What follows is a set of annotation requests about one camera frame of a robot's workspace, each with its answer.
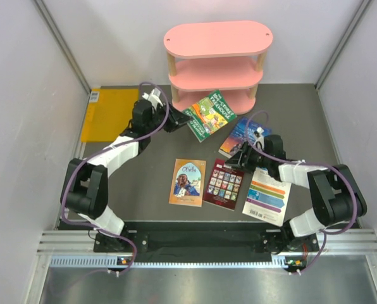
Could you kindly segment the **dark red book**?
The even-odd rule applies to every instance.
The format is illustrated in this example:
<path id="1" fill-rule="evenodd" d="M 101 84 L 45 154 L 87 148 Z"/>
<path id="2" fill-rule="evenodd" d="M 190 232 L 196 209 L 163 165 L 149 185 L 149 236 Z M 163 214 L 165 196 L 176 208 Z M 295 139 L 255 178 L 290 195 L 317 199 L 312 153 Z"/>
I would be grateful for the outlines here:
<path id="1" fill-rule="evenodd" d="M 244 172 L 216 159 L 203 201 L 234 211 L 237 198 L 244 179 Z"/>

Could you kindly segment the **green Treehouse book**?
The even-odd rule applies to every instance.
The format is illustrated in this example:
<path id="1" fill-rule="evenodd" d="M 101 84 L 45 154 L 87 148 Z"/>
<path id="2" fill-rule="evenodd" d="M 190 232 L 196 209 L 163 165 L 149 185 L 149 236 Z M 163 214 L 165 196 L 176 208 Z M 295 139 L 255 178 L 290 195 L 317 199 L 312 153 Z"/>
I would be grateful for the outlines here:
<path id="1" fill-rule="evenodd" d="M 183 113 L 191 117 L 187 125 L 200 143 L 237 117 L 219 90 L 209 93 Z"/>

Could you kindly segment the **orange Othello book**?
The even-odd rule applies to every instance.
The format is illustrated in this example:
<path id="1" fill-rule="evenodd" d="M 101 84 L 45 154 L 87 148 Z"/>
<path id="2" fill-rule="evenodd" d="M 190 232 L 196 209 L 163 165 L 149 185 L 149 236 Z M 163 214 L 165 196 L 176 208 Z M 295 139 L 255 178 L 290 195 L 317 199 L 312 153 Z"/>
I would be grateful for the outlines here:
<path id="1" fill-rule="evenodd" d="M 169 204 L 201 207 L 205 172 L 205 160 L 176 159 Z"/>

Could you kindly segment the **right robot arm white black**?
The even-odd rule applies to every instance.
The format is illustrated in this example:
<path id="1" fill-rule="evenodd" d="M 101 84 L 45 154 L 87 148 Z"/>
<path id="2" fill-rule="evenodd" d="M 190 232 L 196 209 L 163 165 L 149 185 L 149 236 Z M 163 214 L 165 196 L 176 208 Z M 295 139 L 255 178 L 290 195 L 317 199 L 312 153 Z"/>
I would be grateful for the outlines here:
<path id="1" fill-rule="evenodd" d="M 280 229 L 281 243 L 290 251 L 302 246 L 307 236 L 343 221 L 353 224 L 367 213 L 366 200 L 348 166 L 289 159 L 279 135 L 266 136 L 263 149 L 244 142 L 226 164 L 246 172 L 266 169 L 274 181 L 309 190 L 312 208 L 284 222 Z"/>

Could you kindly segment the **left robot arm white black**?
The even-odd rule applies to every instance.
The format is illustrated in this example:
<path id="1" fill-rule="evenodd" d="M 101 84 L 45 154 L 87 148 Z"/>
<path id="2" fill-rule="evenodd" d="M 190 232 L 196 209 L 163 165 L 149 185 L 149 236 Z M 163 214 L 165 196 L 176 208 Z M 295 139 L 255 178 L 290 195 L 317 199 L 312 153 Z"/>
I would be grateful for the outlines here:
<path id="1" fill-rule="evenodd" d="M 74 158 L 68 164 L 61 193 L 61 219 L 67 224 L 65 211 L 70 210 L 82 218 L 83 226 L 91 227 L 108 237 L 108 244 L 116 251 L 136 246 L 123 232 L 124 221 L 108 205 L 108 181 L 127 161 L 148 147 L 151 136 L 160 130 L 174 132 L 188 124 L 191 117 L 169 103 L 138 100 L 133 107 L 127 128 L 103 150 L 83 160 Z"/>

